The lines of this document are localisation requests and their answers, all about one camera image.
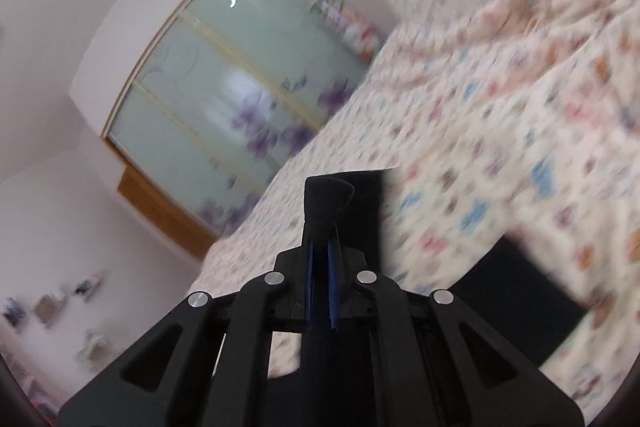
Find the blue strip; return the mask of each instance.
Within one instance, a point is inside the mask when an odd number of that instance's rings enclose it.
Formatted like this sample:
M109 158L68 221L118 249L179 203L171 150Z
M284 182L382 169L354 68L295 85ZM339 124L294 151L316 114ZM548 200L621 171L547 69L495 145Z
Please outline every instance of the blue strip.
M329 270L329 318L331 327L335 330L338 327L338 282L335 275L334 244L329 240L326 244Z
M306 253L306 288L305 288L305 320L311 320L311 304L314 299L314 247L309 242L309 251Z

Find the wooden frame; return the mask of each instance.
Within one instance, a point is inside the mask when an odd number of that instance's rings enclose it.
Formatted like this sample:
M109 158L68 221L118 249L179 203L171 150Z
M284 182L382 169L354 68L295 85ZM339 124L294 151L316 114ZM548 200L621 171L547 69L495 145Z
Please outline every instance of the wooden frame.
M156 34L153 40L149 43L145 52L137 61L134 69L131 71L127 82L120 91L118 99L111 109L108 121L102 131L102 138L107 146L120 158L120 160L126 166L123 177L118 185L118 193L126 198L132 206L142 214L145 219L151 222L158 230L160 230L166 237L170 238L181 248L185 249L190 255L197 259L203 259L206 256L210 246L217 240L217 236L212 233L207 227L200 224L186 209L182 208L179 204L175 203L169 195L167 195L161 187L157 187L151 182L142 170L134 164L126 151L120 150L120 148L111 142L108 137L109 130L113 124L124 98L126 97L129 89L135 83L135 78L140 73L142 66L145 64L149 55L153 49L158 45L158 42L172 24L178 18L186 17L187 19L193 16L186 10L186 7L192 0L183 0L182 3L172 12L171 16L162 25L160 31ZM220 51L218 46L215 47L216 51ZM255 74L256 68L248 60L242 60L239 52L234 50L222 50L223 55L230 55L234 62L237 62L241 68L246 69L250 74ZM269 89L275 96L281 99L285 105L297 115L301 115L300 108L295 103L291 103L288 95L284 94L281 89L278 89L277 83L273 79L263 78L264 75L260 74L258 79L263 85ZM309 119L308 115L303 118L304 121L313 129L318 131L322 127L322 123Z

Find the blanket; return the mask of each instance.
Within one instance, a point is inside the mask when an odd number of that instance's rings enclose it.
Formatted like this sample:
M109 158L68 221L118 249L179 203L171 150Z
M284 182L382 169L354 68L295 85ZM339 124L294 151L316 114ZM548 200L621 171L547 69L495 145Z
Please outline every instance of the blanket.
M495 0L447 30L401 25L193 290L237 291L297 246L308 176L397 168L385 273L428 294L520 238L590 309L542 367L590 421L640 349L639 66L640 0ZM271 374L295 367L275 335Z

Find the black object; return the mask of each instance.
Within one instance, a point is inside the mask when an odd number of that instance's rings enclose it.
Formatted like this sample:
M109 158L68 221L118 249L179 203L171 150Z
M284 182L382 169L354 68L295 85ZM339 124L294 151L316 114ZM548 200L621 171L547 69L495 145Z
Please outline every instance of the black object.
M537 366L586 313L507 237L450 290Z
M192 294L65 404L58 425L583 426L577 405L461 299L439 304L363 273L363 253L342 247L335 226L353 192L309 178L302 245L274 266L282 281ZM279 417L272 331L302 333L299 385ZM357 389L340 384L354 377Z
M0 357L0 425L49 427Z
M351 201L336 221L338 236L344 247L360 250L365 255L367 266L373 271L380 271L382 256L380 208L386 172L352 171L326 176L344 181L354 188Z

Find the white wall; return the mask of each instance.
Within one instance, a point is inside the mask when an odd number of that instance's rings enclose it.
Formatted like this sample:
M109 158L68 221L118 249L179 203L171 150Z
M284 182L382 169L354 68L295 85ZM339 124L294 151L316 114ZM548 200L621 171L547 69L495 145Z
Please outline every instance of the white wall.
M19 343L61 400L92 377L75 360L86 328L128 347L184 297L197 274L131 218L75 151L0 184L0 255L0 298L30 307L61 284L107 272L93 298L71 297L49 330L30 317L16 338L0 321L0 334Z
M78 152L86 165L97 175L102 185L113 194L116 201L137 221L140 226L148 231L160 243L171 251L175 252L193 269L199 270L201 262L191 256L186 250L174 243L171 239L160 232L145 216L127 201L126 198L117 193L118 186L126 169L124 162L108 147L104 140L97 136L91 128L86 126L82 131Z
M69 91L95 134L102 134L132 70L183 1L118 0L111 8Z
M0 181L78 143L67 93L116 0L0 0Z

